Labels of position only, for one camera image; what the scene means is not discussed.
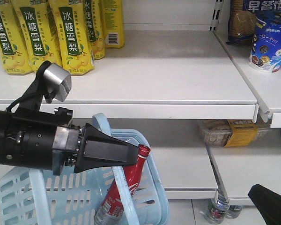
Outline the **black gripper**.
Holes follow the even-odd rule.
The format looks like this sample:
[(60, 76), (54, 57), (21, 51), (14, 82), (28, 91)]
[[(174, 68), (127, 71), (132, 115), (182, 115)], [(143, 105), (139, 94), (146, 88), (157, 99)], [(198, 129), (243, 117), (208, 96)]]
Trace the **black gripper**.
[(137, 163), (139, 147), (88, 123), (81, 139), (80, 127), (72, 124), (72, 117), (73, 111), (63, 107), (54, 113), (19, 107), (7, 130), (4, 163), (51, 170), (54, 175), (60, 175), (65, 166), (75, 165), (74, 172), (81, 173)]

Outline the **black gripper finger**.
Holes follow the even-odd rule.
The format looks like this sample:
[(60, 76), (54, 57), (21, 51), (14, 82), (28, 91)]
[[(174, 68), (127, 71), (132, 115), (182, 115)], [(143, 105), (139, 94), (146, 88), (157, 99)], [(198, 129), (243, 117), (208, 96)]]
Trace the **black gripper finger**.
[(281, 225), (281, 195), (256, 184), (251, 187), (248, 196), (267, 225)]

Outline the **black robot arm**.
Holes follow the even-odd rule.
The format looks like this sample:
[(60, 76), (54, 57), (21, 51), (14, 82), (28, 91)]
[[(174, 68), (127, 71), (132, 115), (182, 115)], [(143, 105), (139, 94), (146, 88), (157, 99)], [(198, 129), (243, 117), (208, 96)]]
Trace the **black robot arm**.
[(90, 124), (72, 124), (71, 110), (54, 113), (19, 108), (0, 111), (0, 165), (50, 170), (65, 166), (75, 173), (137, 162), (139, 147), (113, 138)]

